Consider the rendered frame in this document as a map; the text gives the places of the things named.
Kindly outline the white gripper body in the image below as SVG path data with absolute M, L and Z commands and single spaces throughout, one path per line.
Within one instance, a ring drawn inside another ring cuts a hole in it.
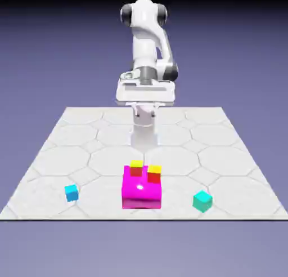
M 173 105 L 176 99 L 175 83 L 152 80 L 152 85 L 142 85 L 139 79 L 119 79 L 116 89 L 116 102 L 119 105 L 132 103 L 160 103 Z

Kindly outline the small orange cube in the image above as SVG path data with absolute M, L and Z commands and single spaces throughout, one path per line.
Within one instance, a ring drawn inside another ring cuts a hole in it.
M 134 177 L 142 176 L 143 160 L 131 160 L 130 175 Z
M 161 183 L 161 166 L 149 165 L 147 169 L 147 182 L 153 184 Z

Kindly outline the small teal cube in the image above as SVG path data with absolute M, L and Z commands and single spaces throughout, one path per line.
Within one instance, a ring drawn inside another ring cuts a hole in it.
M 212 207 L 212 204 L 213 197 L 205 191 L 199 191 L 193 196 L 193 207 L 202 213 L 209 210 Z

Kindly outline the small blue cube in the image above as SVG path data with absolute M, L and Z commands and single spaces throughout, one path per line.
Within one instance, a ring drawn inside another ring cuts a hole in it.
M 65 196 L 68 202 L 77 201 L 79 199 L 79 191 L 76 184 L 65 186 Z

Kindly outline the large magenta box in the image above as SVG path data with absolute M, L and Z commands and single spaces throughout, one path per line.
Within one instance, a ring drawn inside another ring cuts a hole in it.
M 161 183 L 147 182 L 148 166 L 143 166 L 142 176 L 130 175 L 130 166 L 124 166 L 121 187 L 122 209 L 160 209 L 162 200 Z

